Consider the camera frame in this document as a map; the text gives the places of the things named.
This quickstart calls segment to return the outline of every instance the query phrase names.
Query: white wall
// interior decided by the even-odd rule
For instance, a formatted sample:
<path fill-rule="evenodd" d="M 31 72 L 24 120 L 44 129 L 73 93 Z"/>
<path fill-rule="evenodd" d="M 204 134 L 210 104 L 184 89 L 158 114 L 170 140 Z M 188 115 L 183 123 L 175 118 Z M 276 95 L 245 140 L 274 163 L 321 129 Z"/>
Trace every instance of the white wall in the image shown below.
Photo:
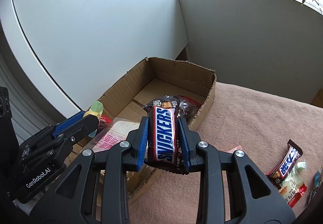
<path fill-rule="evenodd" d="M 294 0 L 180 0 L 189 59 L 217 80 L 311 102 L 323 87 L 323 18 Z"/>
<path fill-rule="evenodd" d="M 178 0 L 13 0 L 13 4 L 39 61 L 82 109 L 144 57 L 175 58 L 187 44 Z M 30 80 L 36 81 L 37 75 Z"/>

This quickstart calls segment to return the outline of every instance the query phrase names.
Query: pink blanket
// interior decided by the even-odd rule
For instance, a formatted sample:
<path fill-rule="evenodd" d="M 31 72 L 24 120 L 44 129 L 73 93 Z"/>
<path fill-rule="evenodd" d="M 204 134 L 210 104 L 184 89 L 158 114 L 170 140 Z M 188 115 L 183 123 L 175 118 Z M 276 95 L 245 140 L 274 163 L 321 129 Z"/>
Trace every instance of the pink blanket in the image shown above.
<path fill-rule="evenodd" d="M 213 106 L 198 133 L 218 150 L 241 145 L 264 173 L 285 155 L 287 141 L 294 140 L 304 152 L 299 161 L 307 162 L 307 171 L 302 172 L 307 192 L 293 210 L 299 215 L 305 208 L 313 176 L 323 164 L 322 108 L 217 82 Z M 165 172 L 130 206 L 131 223 L 196 223 L 199 183 L 199 173 Z M 227 199 L 226 217 L 230 219 Z"/>

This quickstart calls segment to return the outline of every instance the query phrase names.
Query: silver bolt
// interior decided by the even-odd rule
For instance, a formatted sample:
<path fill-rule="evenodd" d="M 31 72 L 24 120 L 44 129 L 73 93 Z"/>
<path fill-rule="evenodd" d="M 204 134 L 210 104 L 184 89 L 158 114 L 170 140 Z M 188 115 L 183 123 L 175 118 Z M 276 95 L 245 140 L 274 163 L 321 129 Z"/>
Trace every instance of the silver bolt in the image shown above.
<path fill-rule="evenodd" d="M 91 149 L 85 149 L 82 152 L 83 156 L 90 156 L 92 154 L 92 150 Z"/>
<path fill-rule="evenodd" d="M 199 142 L 199 146 L 200 146 L 201 148 L 206 148 L 208 145 L 209 145 L 209 144 L 208 144 L 207 142 L 205 142 L 205 141 L 200 141 L 200 142 Z"/>
<path fill-rule="evenodd" d="M 130 144 L 129 144 L 128 141 L 122 141 L 122 142 L 120 142 L 120 147 L 122 147 L 122 148 L 127 148 L 129 145 Z"/>
<path fill-rule="evenodd" d="M 244 156 L 244 152 L 242 150 L 236 150 L 235 151 L 235 155 L 239 156 L 239 157 L 243 157 Z"/>
<path fill-rule="evenodd" d="M 53 149 L 51 149 L 51 150 L 49 150 L 48 152 L 47 152 L 47 155 L 51 155 L 51 154 L 53 154 L 54 153 L 54 150 Z"/>

